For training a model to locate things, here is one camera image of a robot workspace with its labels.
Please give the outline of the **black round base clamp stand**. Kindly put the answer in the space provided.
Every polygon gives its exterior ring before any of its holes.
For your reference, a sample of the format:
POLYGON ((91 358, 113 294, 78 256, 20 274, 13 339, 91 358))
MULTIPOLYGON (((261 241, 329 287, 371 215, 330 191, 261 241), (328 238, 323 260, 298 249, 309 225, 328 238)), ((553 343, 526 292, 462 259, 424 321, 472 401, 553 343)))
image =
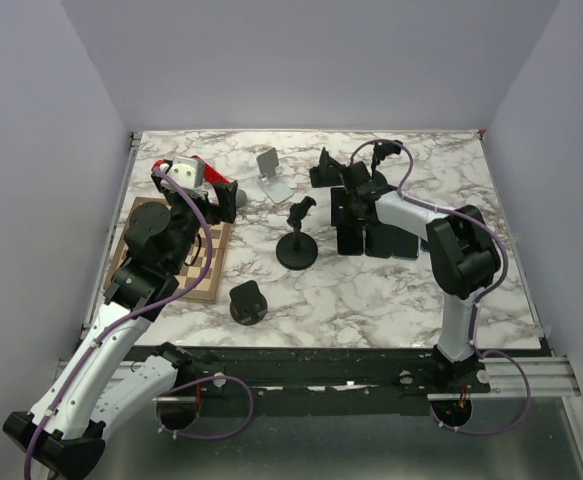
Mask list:
POLYGON ((305 270, 317 260, 317 243, 310 235, 302 232, 302 220, 309 209, 316 205, 312 197, 305 196, 290 207, 287 224, 292 232, 281 237, 276 245, 276 258, 287 269, 305 270))

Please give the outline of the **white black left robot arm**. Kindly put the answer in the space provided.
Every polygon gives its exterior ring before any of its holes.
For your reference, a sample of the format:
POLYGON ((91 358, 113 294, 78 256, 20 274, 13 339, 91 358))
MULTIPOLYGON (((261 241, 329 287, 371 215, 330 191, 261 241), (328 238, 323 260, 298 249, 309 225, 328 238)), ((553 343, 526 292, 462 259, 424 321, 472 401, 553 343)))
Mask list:
POLYGON ((25 454, 23 475, 41 465, 53 478, 84 479, 113 433, 156 395, 185 393, 193 380, 186 355, 165 345, 138 372, 109 384, 120 363, 169 303, 185 295, 178 275, 200 235, 234 222, 237 182, 213 186, 211 203, 195 175, 157 163, 151 173, 161 201, 138 205, 123 235, 126 257, 113 273, 88 334, 41 399, 11 413, 4 433, 25 454))

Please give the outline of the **teal phone with dark screen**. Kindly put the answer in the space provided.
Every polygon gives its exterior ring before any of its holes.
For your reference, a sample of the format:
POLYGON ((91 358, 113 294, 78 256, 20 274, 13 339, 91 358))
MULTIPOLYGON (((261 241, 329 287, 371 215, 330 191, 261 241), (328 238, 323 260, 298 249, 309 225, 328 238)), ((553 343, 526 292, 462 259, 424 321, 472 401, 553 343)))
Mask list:
POLYGON ((398 227, 393 228, 392 256, 403 260, 416 260, 420 252, 420 239, 406 230, 398 227))

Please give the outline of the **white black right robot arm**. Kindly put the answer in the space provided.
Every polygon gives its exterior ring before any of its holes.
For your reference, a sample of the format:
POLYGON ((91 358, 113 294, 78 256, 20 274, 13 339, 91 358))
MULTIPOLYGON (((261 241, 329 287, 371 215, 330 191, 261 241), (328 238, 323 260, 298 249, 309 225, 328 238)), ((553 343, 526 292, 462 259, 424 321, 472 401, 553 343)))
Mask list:
POLYGON ((376 182, 362 162, 337 165, 342 183, 339 226, 394 227, 428 245, 432 273, 444 292, 442 331, 435 349, 444 358, 431 367, 431 379, 451 392, 467 380, 463 361, 476 354, 480 301, 494 287, 494 276, 507 270, 497 249, 497 236, 485 225, 479 209, 452 210, 412 199, 385 182, 376 182))

